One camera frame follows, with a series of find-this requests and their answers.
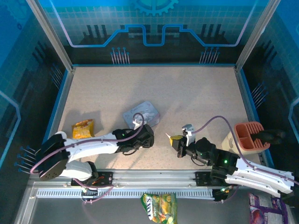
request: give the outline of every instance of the chip bag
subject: chip bag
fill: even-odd
[[[155,223],[178,224],[176,194],[143,194],[141,203],[149,219]]]
[[[71,126],[74,139],[85,139],[94,137],[93,119],[83,120]]]

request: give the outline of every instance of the green chip bag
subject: green chip bag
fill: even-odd
[[[143,194],[141,203],[149,219],[155,223],[178,224],[176,194]]]

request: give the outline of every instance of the purple snack bag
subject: purple snack bag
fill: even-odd
[[[250,224],[288,224],[285,203],[278,197],[249,194]]]

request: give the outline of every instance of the orange container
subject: orange container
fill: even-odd
[[[250,134],[256,134],[263,130],[263,126],[256,121],[238,123],[235,125],[235,136],[237,138],[238,146],[241,149],[242,154],[259,153],[270,147],[269,143],[266,142],[263,145],[259,139],[253,141],[250,136]],[[238,149],[236,148],[235,142],[233,140],[232,133],[229,133],[226,136],[221,145],[223,150],[239,154]]]

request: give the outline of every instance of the speckled tabletop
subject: speckled tabletop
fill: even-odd
[[[165,133],[181,134],[185,124],[200,128],[215,115],[226,117],[232,126],[248,121],[233,68],[85,67],[76,68],[59,131],[71,137],[71,126],[85,119],[95,120],[95,136],[127,128],[122,114],[145,100],[161,114],[160,123],[152,127],[152,148],[131,156],[100,154],[81,161],[93,161],[97,168],[199,169],[190,157],[177,158]],[[221,148],[228,132],[226,123],[217,119],[197,139],[206,137]],[[259,163],[257,154],[247,158]]]

